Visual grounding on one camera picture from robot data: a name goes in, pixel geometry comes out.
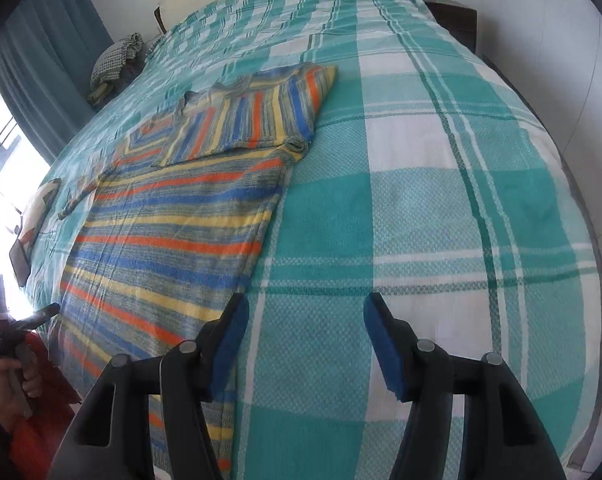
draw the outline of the blue curtain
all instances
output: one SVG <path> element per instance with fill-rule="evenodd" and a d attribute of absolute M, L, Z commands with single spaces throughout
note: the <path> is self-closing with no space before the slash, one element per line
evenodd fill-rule
<path fill-rule="evenodd" d="M 90 0 L 22 0 L 0 31 L 0 92 L 51 164 L 94 116 L 94 62 L 112 39 Z"/>

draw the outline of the dark wooden nightstand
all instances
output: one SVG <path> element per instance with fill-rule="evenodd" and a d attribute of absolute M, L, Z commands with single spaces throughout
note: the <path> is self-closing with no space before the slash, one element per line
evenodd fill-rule
<path fill-rule="evenodd" d="M 437 23 L 476 53 L 476 10 L 452 0 L 423 0 Z"/>

